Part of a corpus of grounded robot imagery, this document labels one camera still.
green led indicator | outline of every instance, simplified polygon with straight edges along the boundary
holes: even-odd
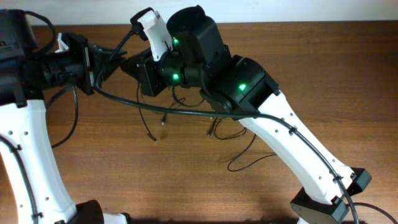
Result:
[[[246,88],[245,84],[240,84],[239,89],[241,89],[241,91],[243,91]]]

